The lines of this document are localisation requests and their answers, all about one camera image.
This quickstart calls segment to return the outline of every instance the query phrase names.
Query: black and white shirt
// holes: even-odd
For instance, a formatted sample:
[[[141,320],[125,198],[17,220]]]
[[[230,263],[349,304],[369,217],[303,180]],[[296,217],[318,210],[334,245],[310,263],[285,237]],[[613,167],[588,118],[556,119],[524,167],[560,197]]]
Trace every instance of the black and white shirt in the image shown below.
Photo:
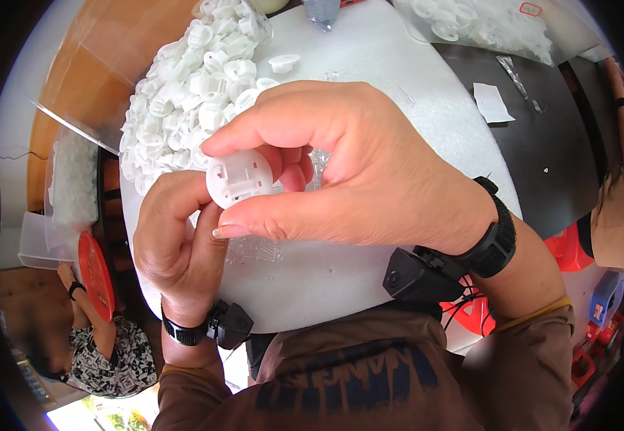
[[[93,329],[73,328],[70,346],[77,348],[69,378],[98,397],[118,398],[138,394],[157,382],[149,339],[135,323],[121,317],[110,360],[96,347]]]

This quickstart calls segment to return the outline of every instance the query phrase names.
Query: red lid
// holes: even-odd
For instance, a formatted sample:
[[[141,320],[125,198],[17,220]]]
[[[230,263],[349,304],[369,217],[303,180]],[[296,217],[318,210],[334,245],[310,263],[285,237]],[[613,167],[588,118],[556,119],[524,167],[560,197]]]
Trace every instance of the red lid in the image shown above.
[[[101,247],[89,232],[80,234],[77,254],[82,282],[87,289],[89,301],[101,318],[110,322],[115,310],[113,284],[110,282],[110,274]]]

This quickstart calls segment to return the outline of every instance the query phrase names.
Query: label on bag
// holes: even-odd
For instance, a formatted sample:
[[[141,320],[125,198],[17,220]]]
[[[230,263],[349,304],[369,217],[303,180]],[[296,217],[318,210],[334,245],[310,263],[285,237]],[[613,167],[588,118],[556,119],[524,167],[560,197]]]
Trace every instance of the label on bag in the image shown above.
[[[538,5],[533,5],[528,3],[527,1],[520,5],[520,12],[525,15],[530,15],[531,17],[538,17],[541,13],[541,7]]]

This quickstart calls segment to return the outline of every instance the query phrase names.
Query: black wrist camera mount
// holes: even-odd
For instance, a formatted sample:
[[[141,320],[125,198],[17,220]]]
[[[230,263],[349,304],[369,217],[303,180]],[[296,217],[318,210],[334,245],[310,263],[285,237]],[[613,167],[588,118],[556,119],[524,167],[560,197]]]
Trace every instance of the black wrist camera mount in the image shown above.
[[[391,254],[383,286],[392,298],[439,303],[463,295],[465,286],[458,281],[467,270],[452,257],[422,246],[412,253],[396,248]]]

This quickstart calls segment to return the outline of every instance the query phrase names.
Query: pile of white plastic parts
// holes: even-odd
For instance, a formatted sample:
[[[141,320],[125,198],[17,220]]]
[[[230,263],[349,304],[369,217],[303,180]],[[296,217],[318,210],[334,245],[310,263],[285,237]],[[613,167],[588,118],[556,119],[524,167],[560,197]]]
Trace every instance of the pile of white plastic parts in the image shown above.
[[[137,83],[121,128],[121,169],[142,196],[165,172],[206,170],[201,144],[278,85],[256,79],[251,58],[264,30],[247,3],[203,1],[193,14]]]
[[[66,132],[53,144],[53,172],[48,187],[52,221],[64,229],[91,226],[98,218],[96,204],[97,152],[82,136]]]
[[[546,24],[533,16],[541,13],[537,6],[523,11],[520,0],[402,0],[408,1],[440,39],[469,39],[466,45],[509,53],[530,50],[542,63],[553,64]]]

